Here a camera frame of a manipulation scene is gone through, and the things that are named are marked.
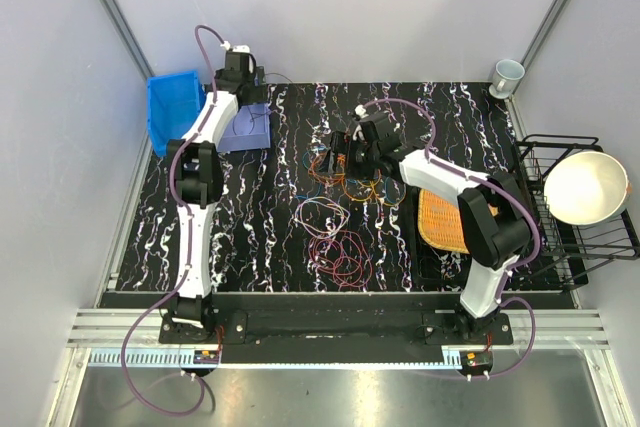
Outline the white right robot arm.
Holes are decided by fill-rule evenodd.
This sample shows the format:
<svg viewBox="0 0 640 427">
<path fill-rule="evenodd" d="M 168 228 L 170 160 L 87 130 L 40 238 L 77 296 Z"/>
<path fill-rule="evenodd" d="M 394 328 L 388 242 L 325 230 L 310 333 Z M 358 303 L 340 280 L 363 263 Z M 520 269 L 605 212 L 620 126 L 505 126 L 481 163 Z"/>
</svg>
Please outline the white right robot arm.
<svg viewBox="0 0 640 427">
<path fill-rule="evenodd" d="M 337 168 L 354 180 L 371 181 L 381 174 L 457 206 L 472 261 L 453 331 L 470 344 L 486 336 L 509 274 L 528 245 L 538 248 L 540 243 L 514 177 L 481 174 L 439 158 L 428 147 L 409 146 L 382 112 L 361 117 L 351 133 L 331 133 L 321 169 L 334 173 Z"/>
</svg>

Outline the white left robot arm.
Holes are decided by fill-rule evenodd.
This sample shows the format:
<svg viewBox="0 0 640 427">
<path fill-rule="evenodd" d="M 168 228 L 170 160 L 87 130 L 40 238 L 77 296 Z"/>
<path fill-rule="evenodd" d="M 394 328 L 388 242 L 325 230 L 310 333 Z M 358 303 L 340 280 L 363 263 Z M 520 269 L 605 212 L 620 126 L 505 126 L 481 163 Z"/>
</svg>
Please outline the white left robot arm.
<svg viewBox="0 0 640 427">
<path fill-rule="evenodd" d="M 266 100 L 255 57 L 246 45 L 228 48 L 202 111 L 181 139 L 167 147 L 169 188 L 180 223 L 179 270 L 166 321 L 196 343 L 215 333 L 209 249 L 215 204 L 224 187 L 218 146 L 241 107 Z"/>
</svg>

